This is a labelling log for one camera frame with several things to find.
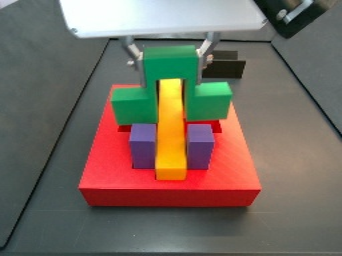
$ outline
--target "metal gripper bracket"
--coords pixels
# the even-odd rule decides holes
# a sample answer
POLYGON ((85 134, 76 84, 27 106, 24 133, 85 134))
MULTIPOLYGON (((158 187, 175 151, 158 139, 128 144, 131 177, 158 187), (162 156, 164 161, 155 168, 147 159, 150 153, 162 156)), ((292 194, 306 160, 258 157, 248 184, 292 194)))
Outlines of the metal gripper bracket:
MULTIPOLYGON (((199 49, 198 53, 198 83, 202 81, 202 71, 207 68, 207 65, 212 63, 214 56, 211 55, 214 48, 219 43, 219 32, 208 32, 206 35, 206 40, 199 49)), ((133 42, 132 36, 125 36, 119 38, 124 51, 127 52, 131 60, 128 60, 127 65, 135 67, 135 70, 139 72, 141 86, 145 87, 144 79, 144 66, 143 66, 143 52, 140 52, 137 46, 133 42)))
POLYGON ((199 47, 198 51, 198 85, 202 82, 202 71, 207 68, 207 65, 212 63, 214 56, 212 56, 212 50, 216 47, 219 43, 219 32, 208 32, 206 35, 206 40, 199 47))

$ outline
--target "table surface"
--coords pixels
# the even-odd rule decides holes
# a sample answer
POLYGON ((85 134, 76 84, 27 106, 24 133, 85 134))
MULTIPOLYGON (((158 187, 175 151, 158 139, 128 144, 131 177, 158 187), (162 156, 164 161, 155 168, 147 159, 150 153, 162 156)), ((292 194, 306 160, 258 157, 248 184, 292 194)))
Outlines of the table surface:
MULTIPOLYGON (((139 47, 196 44, 137 41, 139 47)), ((268 43, 222 42, 247 60, 228 80, 262 193, 247 208, 89 207, 77 191, 111 84, 137 83, 111 41, 4 253, 342 252, 342 144, 268 43)))
POLYGON ((258 30, 264 15, 252 0, 60 0, 77 37, 258 30))

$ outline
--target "toy block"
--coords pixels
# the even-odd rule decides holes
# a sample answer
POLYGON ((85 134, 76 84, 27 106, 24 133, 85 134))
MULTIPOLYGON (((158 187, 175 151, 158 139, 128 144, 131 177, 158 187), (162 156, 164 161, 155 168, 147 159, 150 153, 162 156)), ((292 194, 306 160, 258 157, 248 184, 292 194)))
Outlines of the toy block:
POLYGON ((184 113, 188 121, 227 117, 231 100, 228 84, 204 83, 196 86, 198 54, 195 46, 152 47, 144 50, 144 74, 148 88, 160 79, 184 81, 184 113))
POLYGON ((156 180, 184 180, 187 174, 182 80, 160 80, 156 180))
POLYGON ((135 169, 155 168, 155 124, 133 124, 131 127, 129 147, 135 169))
POLYGON ((208 169, 214 149, 214 135, 208 124, 190 124, 187 127, 187 168, 208 169))
POLYGON ((156 123, 156 98, 148 95, 145 88, 117 88, 111 102, 119 125, 156 123))
POLYGON ((214 133, 215 149, 208 170, 187 170, 182 182, 158 181, 154 170, 132 168, 129 133, 117 132, 115 113, 107 102, 79 183, 87 203, 132 207, 251 205, 260 192, 260 183, 232 105, 220 127, 222 133, 214 133))
POLYGON ((187 107, 187 120, 226 119, 232 92, 226 82, 195 87, 195 98, 187 107))

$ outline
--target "black surface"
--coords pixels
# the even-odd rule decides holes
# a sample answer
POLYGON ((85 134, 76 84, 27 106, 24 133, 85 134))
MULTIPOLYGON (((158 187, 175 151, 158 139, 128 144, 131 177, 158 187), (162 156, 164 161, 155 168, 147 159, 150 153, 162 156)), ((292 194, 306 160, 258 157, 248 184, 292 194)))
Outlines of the black surface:
POLYGON ((333 3, 326 0, 315 0, 310 7, 286 24, 276 20, 280 10, 288 13, 302 3, 302 0, 254 0, 271 22, 276 32, 284 37, 292 37, 329 9, 333 3))
POLYGON ((0 247, 108 40, 77 40, 57 1, 0 10, 0 247))
POLYGON ((203 78, 242 78, 244 60, 238 60, 238 51, 214 51, 214 61, 203 70, 203 78))
POLYGON ((272 45, 342 134, 342 2, 272 45))
MULTIPOLYGON (((137 42, 140 48, 186 43, 137 42)), ((243 78, 228 81, 263 185, 254 205, 87 206, 77 183, 109 87, 137 82, 112 41, 4 253, 342 252, 339 136, 270 44, 220 43, 218 49, 239 50, 247 60, 243 78)))

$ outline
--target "green block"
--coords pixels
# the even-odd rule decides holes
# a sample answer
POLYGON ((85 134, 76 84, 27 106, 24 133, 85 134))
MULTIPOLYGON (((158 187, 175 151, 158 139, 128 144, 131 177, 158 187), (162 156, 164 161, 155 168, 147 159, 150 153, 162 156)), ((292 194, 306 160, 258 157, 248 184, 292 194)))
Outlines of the green block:
POLYGON ((156 98, 148 95, 145 88, 115 89, 111 103, 119 125, 156 123, 156 98))
POLYGON ((198 77, 198 54, 195 46, 147 48, 144 50, 144 74, 148 88, 154 88, 160 79, 183 79, 184 102, 191 102, 195 95, 198 77))
POLYGON ((226 119, 232 92, 226 82, 203 83, 195 87, 195 97, 187 102, 187 120, 226 119))

